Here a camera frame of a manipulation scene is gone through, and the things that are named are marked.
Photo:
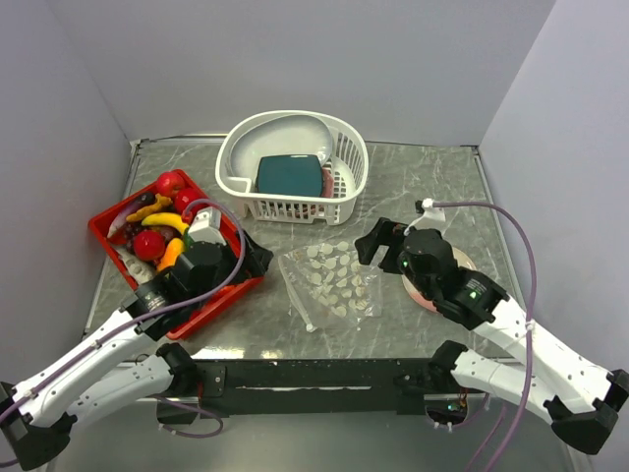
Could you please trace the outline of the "clear dotted zip bag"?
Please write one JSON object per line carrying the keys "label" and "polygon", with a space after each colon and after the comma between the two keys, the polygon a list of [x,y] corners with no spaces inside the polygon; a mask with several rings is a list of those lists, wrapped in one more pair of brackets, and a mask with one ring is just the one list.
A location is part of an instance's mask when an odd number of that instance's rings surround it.
{"label": "clear dotted zip bag", "polygon": [[352,244],[319,243],[282,255],[279,269],[291,307],[306,330],[359,328],[382,312],[377,268],[362,265]]}

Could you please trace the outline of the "red faceted apple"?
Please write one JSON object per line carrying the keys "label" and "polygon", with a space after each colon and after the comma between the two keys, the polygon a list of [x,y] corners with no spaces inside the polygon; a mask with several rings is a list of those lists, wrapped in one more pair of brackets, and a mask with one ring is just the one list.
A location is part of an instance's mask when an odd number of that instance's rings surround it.
{"label": "red faceted apple", "polygon": [[181,216],[185,215],[188,219],[192,219],[197,215],[197,212],[200,209],[206,207],[206,204],[197,204],[192,206],[187,212],[185,212],[185,209],[190,203],[199,199],[203,199],[203,195],[196,189],[191,187],[184,188],[176,194],[174,199],[174,208]]}

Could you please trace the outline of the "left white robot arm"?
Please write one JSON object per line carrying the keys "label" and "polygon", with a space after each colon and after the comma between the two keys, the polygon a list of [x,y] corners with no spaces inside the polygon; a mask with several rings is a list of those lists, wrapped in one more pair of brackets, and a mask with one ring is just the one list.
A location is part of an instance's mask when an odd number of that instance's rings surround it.
{"label": "left white robot arm", "polygon": [[37,375],[1,385],[1,432],[23,470],[59,455],[72,431],[139,398],[187,393],[198,383],[195,361],[164,344],[136,366],[113,370],[162,339],[219,290],[265,275],[273,258],[247,232],[243,248],[196,242],[175,264],[140,285],[101,328]]}

